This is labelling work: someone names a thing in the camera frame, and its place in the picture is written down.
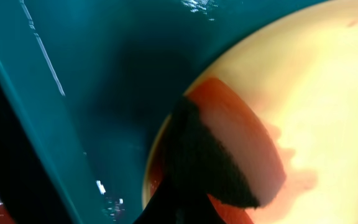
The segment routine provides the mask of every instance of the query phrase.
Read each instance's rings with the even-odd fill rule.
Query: teal table
[[[0,84],[75,222],[112,223],[111,201],[131,223],[175,100],[236,42],[319,2],[0,0]]]

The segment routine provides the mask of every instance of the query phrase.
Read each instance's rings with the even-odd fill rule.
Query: yellow plate
[[[270,24],[222,55],[187,91],[209,75],[270,124],[287,170],[273,203],[248,211],[256,224],[358,223],[358,0],[329,1]]]

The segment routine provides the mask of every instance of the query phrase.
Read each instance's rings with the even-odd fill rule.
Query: teal surface
[[[319,2],[0,0],[0,82],[75,222],[113,222],[109,197],[131,223],[175,100],[236,42]]]

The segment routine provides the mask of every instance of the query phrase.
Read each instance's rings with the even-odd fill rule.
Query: round plate
[[[358,0],[329,1],[270,24],[222,55],[186,92],[209,76],[261,118],[286,168],[277,198],[247,211],[256,224],[358,223]]]

